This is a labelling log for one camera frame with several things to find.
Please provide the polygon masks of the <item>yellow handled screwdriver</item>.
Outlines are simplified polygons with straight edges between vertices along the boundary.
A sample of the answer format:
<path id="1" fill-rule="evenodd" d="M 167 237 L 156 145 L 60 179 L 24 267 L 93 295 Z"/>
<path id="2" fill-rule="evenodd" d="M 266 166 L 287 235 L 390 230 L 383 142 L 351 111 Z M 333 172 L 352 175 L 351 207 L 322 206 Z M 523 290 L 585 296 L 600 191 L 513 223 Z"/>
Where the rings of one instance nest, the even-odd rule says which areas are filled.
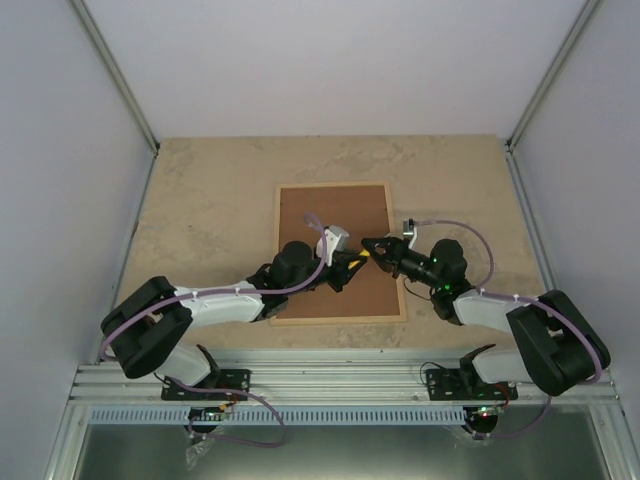
<path id="1" fill-rule="evenodd" d="M 366 262 L 366 260 L 367 260 L 367 258 L 369 258 L 369 257 L 370 257 L 370 253 L 369 253 L 367 250 L 363 249 L 363 250 L 358 254 L 358 258 L 357 258 L 357 259 L 355 259 L 355 260 L 353 260 L 353 261 L 351 261 L 351 262 L 349 263 L 349 269 L 353 269 L 353 268 L 355 268 L 357 265 L 362 264 L 362 263 L 365 263 L 365 262 Z"/>

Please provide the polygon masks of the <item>wooden photo frame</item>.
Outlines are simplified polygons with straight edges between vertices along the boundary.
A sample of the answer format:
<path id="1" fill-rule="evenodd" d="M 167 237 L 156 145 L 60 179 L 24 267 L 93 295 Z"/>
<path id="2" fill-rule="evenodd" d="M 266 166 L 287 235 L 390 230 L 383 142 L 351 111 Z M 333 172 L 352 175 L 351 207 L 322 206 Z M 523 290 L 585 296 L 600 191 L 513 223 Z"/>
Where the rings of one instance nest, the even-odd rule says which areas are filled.
<path id="1" fill-rule="evenodd" d="M 274 239 L 277 250 L 292 240 L 316 245 L 319 235 L 303 219 L 308 212 L 316 214 L 325 225 L 337 225 L 349 232 L 348 247 L 356 251 L 361 250 L 364 237 L 384 237 L 395 228 L 390 187 L 384 181 L 279 185 Z M 406 321 L 401 281 L 369 259 L 342 292 L 323 285 L 294 295 L 284 312 L 269 324 L 285 327 Z"/>

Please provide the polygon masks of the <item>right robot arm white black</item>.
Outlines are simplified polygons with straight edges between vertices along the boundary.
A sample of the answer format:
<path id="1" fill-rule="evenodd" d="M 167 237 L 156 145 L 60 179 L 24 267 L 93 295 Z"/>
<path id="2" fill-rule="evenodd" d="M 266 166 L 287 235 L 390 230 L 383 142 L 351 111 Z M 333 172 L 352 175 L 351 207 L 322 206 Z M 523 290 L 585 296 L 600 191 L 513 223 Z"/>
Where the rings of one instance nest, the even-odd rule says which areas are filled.
<path id="1" fill-rule="evenodd" d="M 537 298 L 490 293 L 466 277 L 460 243 L 442 239 L 427 255 L 407 239 L 365 238 L 362 247 L 393 277 L 426 285 L 436 315 L 456 326 L 481 326 L 513 337 L 513 349 L 485 346 L 465 358 L 471 367 L 458 376 L 471 399 L 481 399 L 498 382 L 530 382 L 556 397 L 600 378 L 611 355 L 584 315 L 560 290 Z"/>

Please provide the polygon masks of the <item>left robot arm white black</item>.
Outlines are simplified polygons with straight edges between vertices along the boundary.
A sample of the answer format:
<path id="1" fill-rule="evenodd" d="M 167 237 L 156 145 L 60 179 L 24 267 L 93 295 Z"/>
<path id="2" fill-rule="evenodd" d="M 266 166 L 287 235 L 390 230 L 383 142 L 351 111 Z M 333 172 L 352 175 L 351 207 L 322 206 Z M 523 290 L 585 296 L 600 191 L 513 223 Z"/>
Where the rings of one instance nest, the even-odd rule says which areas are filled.
<path id="1" fill-rule="evenodd" d="M 340 250 L 326 264 L 308 244 L 292 241 L 234 285 L 189 289 L 153 277 L 102 320 L 102 354 L 112 351 L 129 379 L 155 373 L 184 384 L 197 399 L 210 398 L 219 386 L 217 366 L 203 346 L 181 344 L 187 332 L 270 319 L 287 307 L 290 296 L 324 284 L 338 293 L 367 259 L 363 251 Z"/>

